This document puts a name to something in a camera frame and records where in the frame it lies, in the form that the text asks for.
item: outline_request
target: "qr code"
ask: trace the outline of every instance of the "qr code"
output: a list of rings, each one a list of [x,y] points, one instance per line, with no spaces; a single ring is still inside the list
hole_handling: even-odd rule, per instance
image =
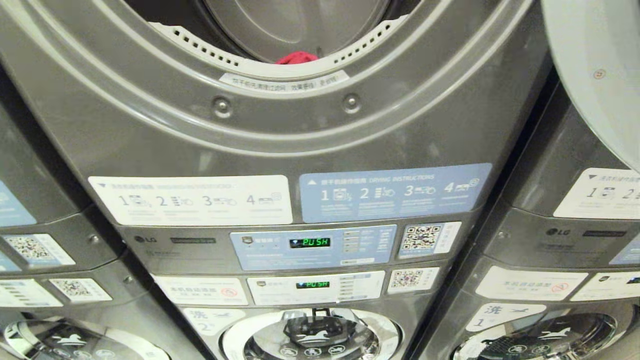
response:
[[[431,249],[436,244],[442,225],[408,226],[402,238],[402,249]]]
[[[12,236],[5,239],[25,259],[52,260],[55,257],[42,244],[29,236]]]
[[[70,298],[93,296],[93,293],[78,280],[51,280],[51,282]]]
[[[411,288],[418,286],[422,278],[422,270],[396,270],[391,279],[392,288]]]

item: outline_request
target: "red cloth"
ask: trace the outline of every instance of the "red cloth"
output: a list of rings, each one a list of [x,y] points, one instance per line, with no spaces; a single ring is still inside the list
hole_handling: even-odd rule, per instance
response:
[[[305,51],[296,51],[295,53],[291,53],[282,59],[276,61],[278,65],[292,65],[292,64],[302,64],[308,63],[310,61],[318,60],[318,57],[313,54],[306,53]]]

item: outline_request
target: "stacked washer dryer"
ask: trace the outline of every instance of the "stacked washer dryer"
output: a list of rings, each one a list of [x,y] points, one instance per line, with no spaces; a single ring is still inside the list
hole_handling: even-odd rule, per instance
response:
[[[203,359],[4,72],[0,99],[0,357]]]
[[[549,66],[527,0],[424,1],[299,65],[121,1],[0,20],[40,124],[220,359],[402,358]]]
[[[637,322],[640,174],[561,86],[415,358],[585,359]]]

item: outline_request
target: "digital display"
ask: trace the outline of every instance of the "digital display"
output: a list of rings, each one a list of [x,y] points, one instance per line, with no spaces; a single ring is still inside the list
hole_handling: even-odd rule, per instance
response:
[[[318,288],[328,288],[328,281],[316,281],[316,282],[297,282],[296,289],[318,289]]]
[[[331,238],[306,238],[289,240],[289,247],[292,249],[307,249],[310,247],[329,246],[331,246]]]

